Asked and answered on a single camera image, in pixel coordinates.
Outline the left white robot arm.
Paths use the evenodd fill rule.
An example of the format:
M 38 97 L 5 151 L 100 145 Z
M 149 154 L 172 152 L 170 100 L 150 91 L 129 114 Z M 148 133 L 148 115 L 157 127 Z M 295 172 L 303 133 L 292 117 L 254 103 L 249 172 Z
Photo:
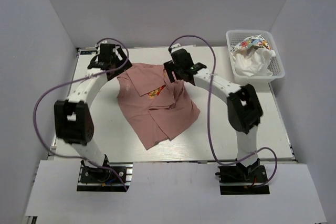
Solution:
M 118 44 L 106 41 L 96 45 L 95 54 L 75 91 L 65 100 L 54 104 L 55 131 L 57 138 L 70 145 L 83 160 L 93 168 L 93 176 L 101 182 L 110 178 L 108 158 L 93 140 L 95 127 L 90 107 L 101 88 L 129 69 L 132 64 Z

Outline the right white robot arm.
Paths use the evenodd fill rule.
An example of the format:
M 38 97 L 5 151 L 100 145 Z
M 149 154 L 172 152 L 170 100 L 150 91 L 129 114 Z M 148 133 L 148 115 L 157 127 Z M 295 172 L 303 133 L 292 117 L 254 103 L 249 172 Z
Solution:
M 208 91 L 227 105 L 228 121 L 237 135 L 237 157 L 233 163 L 238 177 L 247 182 L 256 175 L 260 165 L 257 153 L 257 131 L 263 111 L 255 88 L 241 86 L 217 76 L 206 65 L 194 63 L 184 48 L 169 49 L 172 59 L 164 63 L 171 82 L 183 80 Z

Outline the white colourful print t shirt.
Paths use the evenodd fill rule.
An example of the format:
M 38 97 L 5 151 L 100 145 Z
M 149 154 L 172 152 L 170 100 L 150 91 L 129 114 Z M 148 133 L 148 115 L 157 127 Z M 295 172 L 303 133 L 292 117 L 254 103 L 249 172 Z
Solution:
M 258 48 L 266 48 L 268 50 L 272 50 L 271 45 L 262 35 L 254 35 L 245 38 L 242 42 L 231 47 L 230 51 L 233 53 L 237 51 L 244 51 Z

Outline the white t shirt black print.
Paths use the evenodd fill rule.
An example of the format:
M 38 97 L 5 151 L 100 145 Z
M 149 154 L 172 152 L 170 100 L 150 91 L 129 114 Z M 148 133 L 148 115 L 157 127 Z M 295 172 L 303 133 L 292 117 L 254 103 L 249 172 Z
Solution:
M 231 50 L 234 69 L 240 76 L 268 77 L 273 72 L 268 69 L 272 58 L 276 56 L 274 50 L 266 48 L 249 48 L 248 50 Z

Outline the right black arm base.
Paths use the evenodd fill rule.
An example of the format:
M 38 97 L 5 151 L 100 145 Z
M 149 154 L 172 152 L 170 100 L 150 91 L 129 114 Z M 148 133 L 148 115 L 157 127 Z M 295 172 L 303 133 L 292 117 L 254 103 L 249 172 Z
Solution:
M 236 166 L 219 166 L 215 173 L 219 180 L 221 195 L 269 195 L 268 180 L 264 165 L 259 166 L 248 178 Z

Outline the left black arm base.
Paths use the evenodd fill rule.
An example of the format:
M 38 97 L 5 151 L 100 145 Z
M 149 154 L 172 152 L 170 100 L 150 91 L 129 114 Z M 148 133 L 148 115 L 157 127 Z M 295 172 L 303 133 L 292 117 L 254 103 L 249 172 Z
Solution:
M 132 179 L 132 164 L 115 164 L 112 169 L 129 188 Z M 85 192 L 126 192 L 119 178 L 110 170 L 81 165 L 77 182 L 77 191 Z

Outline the pink t shirt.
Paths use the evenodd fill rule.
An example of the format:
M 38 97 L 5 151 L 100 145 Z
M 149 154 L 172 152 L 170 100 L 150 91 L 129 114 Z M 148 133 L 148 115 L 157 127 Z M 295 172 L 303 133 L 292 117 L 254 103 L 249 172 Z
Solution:
M 146 150 L 173 140 L 199 117 L 184 82 L 170 82 L 163 65 L 135 63 L 117 80 L 118 105 Z

